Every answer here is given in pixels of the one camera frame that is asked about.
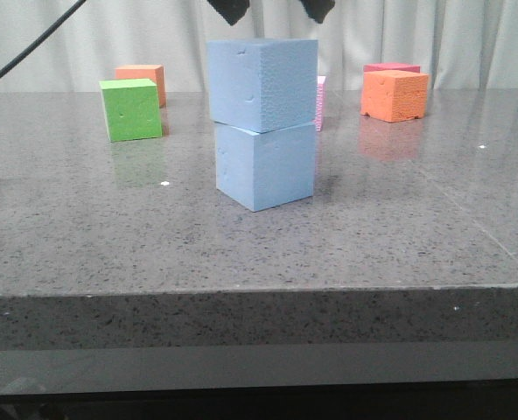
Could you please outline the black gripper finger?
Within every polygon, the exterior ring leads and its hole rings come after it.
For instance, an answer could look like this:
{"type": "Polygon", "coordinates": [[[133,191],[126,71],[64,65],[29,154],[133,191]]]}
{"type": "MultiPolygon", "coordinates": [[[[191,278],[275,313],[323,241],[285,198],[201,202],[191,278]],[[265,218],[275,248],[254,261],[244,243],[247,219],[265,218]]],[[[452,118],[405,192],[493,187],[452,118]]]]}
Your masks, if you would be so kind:
{"type": "Polygon", "coordinates": [[[208,0],[214,10],[229,24],[235,25],[249,9],[249,0],[208,0]]]}
{"type": "Polygon", "coordinates": [[[323,24],[328,13],[334,8],[334,0],[301,0],[307,16],[317,24],[323,24]]]}

